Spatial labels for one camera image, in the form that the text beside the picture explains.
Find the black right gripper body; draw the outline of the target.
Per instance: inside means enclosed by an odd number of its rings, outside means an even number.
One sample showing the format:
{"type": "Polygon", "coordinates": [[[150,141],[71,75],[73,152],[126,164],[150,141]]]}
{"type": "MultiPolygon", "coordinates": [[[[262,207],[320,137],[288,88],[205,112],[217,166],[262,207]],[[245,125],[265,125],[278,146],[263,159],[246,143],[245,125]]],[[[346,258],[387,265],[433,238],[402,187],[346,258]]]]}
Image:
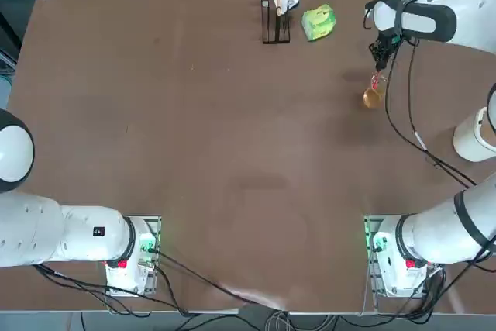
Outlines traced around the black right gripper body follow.
{"type": "Polygon", "coordinates": [[[379,33],[376,40],[369,45],[369,51],[374,59],[388,59],[399,41],[399,36],[388,36],[384,33],[379,33]]]}

